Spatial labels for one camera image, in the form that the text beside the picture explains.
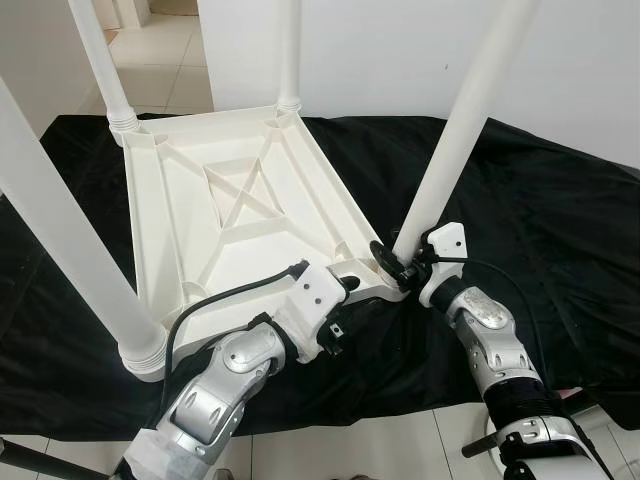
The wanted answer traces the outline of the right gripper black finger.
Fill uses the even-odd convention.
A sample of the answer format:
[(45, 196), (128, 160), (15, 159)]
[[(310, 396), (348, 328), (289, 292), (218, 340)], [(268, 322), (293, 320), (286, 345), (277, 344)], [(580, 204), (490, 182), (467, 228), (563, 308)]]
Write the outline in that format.
[(385, 274), (394, 280), (397, 285), (408, 285), (411, 283), (411, 268), (407, 268), (402, 264), (402, 261), (398, 260), (398, 257), (394, 255), (392, 250), (385, 247), (380, 241), (370, 242), (370, 253), (374, 256), (376, 262), (378, 262), (379, 268), (384, 271)]

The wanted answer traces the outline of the white plastic table leg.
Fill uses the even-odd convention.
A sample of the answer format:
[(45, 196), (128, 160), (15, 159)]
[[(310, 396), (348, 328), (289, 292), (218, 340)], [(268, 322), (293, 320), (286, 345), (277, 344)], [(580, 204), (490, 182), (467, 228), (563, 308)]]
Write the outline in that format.
[(86, 51), (97, 86), (104, 100), (109, 131), (116, 145), (124, 146), (124, 134), (140, 133), (141, 120), (129, 105), (122, 81), (111, 58), (108, 41), (102, 31), (91, 0), (67, 0), (78, 35)]
[(415, 256), (419, 238), (442, 218), (454, 187), (492, 113), (500, 82), (529, 32), (541, 0), (502, 0), (492, 23), (486, 28), (475, 58), (463, 76), (428, 168), (392, 250), (404, 264)]
[(300, 51), (302, 0), (282, 0), (280, 4), (280, 65), (276, 110), (297, 113), (300, 99)]
[(148, 316), (0, 78), (0, 191), (118, 343), (125, 369), (165, 378), (166, 332)]

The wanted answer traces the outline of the white plastic table top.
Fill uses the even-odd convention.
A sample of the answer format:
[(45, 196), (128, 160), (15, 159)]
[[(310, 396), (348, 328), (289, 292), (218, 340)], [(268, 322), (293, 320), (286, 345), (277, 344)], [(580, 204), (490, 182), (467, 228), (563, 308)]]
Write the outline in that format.
[(375, 230), (293, 111), (142, 120), (114, 138), (137, 294), (161, 329), (211, 294), (300, 261), (357, 276), (349, 302), (403, 300), (371, 253)]

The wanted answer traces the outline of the black table cloth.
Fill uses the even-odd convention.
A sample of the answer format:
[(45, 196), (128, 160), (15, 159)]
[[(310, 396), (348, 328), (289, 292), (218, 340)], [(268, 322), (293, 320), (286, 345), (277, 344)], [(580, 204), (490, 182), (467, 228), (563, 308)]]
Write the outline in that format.
[[(430, 116), (343, 116), (307, 128), (372, 228), (392, 241), (443, 128)], [(581, 387), (640, 426), (639, 173), (488, 122), (444, 212), (466, 229), (468, 268), (518, 315), (545, 383)], [(251, 399), (239, 435), (346, 426), (479, 401), (438, 311), (374, 300), (338, 356), (292, 364)], [(124, 369), (116, 342), (0, 196), (0, 435), (125, 442), (160, 387)]]

